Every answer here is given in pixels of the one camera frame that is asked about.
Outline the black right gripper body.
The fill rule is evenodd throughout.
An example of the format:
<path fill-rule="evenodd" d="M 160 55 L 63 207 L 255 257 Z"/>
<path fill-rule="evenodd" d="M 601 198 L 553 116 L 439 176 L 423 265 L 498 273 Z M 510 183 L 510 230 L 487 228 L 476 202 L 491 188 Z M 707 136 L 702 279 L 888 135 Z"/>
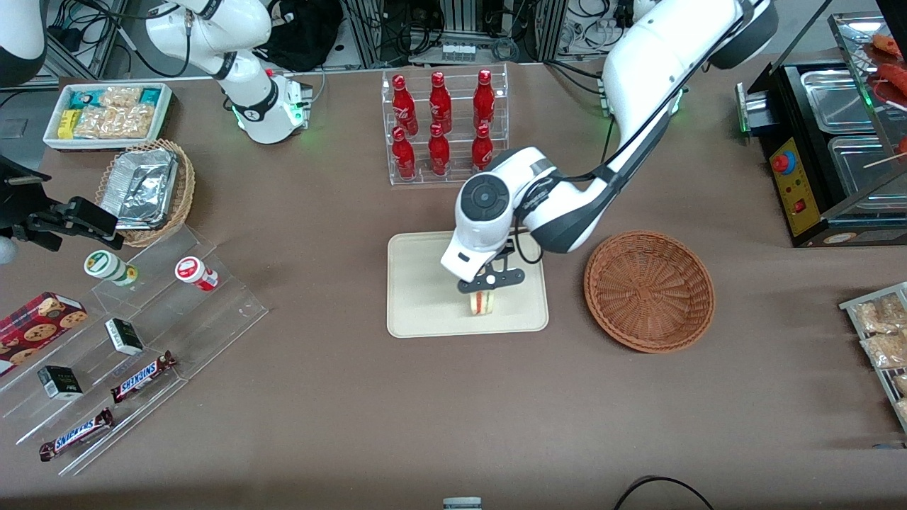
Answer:
<path fill-rule="evenodd" d="M 1 236 L 4 241 L 20 239 L 45 249 L 55 248 L 55 236 L 39 233 L 28 226 L 32 215 L 47 215 L 54 210 L 43 183 L 49 177 L 29 170 L 1 156 Z"/>

